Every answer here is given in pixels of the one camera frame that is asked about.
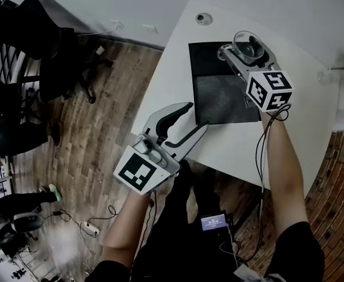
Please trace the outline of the small black screen device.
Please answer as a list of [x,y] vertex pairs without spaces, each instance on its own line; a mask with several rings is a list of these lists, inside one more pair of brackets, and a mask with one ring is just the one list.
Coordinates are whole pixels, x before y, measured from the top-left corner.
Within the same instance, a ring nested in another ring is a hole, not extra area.
[[202,217],[201,218],[202,231],[212,231],[217,229],[227,228],[226,215],[224,213]]

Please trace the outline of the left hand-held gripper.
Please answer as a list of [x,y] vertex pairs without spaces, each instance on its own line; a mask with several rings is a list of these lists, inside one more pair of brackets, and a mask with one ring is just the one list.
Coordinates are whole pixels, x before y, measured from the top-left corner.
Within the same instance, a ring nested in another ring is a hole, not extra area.
[[208,122],[196,126],[178,143],[165,141],[168,129],[186,114],[192,102],[169,105],[151,114],[133,146],[127,146],[114,176],[140,195],[151,192],[177,173],[182,160],[200,141]]

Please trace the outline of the person's right forearm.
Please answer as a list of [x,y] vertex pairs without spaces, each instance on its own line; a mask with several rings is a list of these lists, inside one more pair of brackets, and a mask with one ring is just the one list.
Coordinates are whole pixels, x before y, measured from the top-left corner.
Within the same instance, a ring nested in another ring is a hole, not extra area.
[[305,221],[307,212],[303,191],[302,169],[283,122],[261,114],[263,128],[268,131],[268,175],[277,235],[290,226]]

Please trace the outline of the white cloth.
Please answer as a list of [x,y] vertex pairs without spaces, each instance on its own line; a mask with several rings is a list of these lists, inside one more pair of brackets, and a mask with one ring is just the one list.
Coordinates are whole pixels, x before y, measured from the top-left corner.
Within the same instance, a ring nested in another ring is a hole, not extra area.
[[246,265],[240,265],[235,271],[234,275],[243,282],[286,282],[279,274],[269,274],[266,277],[250,269]]

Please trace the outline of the person's black clothing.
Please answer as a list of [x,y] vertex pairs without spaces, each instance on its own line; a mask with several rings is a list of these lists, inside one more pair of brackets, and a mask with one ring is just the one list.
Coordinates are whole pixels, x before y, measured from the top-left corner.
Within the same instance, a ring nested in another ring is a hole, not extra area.
[[[186,160],[174,180],[159,220],[130,269],[115,261],[102,260],[85,282],[243,282],[234,275],[239,267],[223,252],[219,241],[204,234],[201,224],[188,223],[186,203],[193,174]],[[263,277],[279,274],[286,282],[322,282],[324,254],[310,225],[296,223],[276,242],[271,263]]]

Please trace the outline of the white table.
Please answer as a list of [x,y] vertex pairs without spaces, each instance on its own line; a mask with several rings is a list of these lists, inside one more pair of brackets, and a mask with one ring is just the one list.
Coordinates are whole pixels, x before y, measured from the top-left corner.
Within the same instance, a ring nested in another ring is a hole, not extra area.
[[[196,15],[202,12],[212,15],[212,24],[202,26],[196,22]],[[328,148],[339,86],[322,86],[317,77],[323,65],[316,58],[238,11],[196,1],[187,4],[154,71],[132,133],[139,134],[153,112],[174,103],[193,101],[189,43],[229,42],[241,30],[257,35],[292,80],[292,106],[285,126],[300,161],[304,191],[308,192]],[[188,158],[249,183],[267,184],[267,179],[259,178],[255,165],[256,144],[262,132],[260,122],[211,125]]]

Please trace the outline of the black tray box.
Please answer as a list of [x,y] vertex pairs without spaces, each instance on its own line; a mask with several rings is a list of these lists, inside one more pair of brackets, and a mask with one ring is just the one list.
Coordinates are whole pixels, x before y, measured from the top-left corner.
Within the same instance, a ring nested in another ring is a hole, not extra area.
[[246,95],[246,83],[217,57],[226,42],[189,43],[196,124],[260,121],[258,108]]

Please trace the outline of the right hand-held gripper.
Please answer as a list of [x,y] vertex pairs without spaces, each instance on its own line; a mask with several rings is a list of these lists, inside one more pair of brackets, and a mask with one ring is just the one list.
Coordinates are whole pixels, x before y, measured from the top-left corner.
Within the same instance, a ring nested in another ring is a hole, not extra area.
[[264,70],[277,63],[275,54],[256,36],[250,36],[255,60],[250,65],[235,55],[232,45],[218,49],[218,58],[225,61],[239,77],[247,77],[246,95],[262,112],[277,111],[289,102],[292,81],[285,70]]

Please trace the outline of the black round seat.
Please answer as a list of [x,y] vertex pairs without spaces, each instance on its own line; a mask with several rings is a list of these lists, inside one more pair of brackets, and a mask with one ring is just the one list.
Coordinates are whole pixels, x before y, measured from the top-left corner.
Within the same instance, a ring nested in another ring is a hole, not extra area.
[[38,213],[20,213],[14,215],[12,228],[17,233],[28,233],[40,229],[44,223],[44,217]]

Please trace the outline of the clear glass cup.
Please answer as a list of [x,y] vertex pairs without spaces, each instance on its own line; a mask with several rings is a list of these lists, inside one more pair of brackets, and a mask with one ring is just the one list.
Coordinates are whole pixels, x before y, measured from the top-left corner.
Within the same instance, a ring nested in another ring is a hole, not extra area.
[[262,41],[249,31],[239,31],[235,34],[232,50],[236,56],[248,65],[260,59],[265,52]]

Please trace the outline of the white power strip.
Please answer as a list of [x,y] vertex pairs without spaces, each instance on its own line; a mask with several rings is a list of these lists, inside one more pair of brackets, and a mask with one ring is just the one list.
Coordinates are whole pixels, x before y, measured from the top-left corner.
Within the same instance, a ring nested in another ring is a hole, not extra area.
[[82,221],[81,227],[92,237],[96,237],[100,233],[100,229],[88,221]]

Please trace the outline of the person's left forearm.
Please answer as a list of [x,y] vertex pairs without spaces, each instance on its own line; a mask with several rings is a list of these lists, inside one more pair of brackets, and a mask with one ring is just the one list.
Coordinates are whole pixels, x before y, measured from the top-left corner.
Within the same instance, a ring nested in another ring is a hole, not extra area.
[[115,261],[130,269],[141,238],[151,195],[131,190],[106,237],[102,260]]

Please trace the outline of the black office chair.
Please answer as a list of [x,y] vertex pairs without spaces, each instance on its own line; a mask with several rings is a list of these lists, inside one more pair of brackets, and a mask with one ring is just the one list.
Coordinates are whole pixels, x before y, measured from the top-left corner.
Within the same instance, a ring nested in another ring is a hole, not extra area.
[[40,61],[39,74],[22,76],[18,84],[38,82],[43,102],[70,97],[76,85],[85,91],[89,103],[96,101],[84,79],[84,71],[113,62],[100,59],[87,62],[87,51],[72,28],[59,27],[39,0],[24,0],[13,7],[0,5],[0,40],[27,57]]

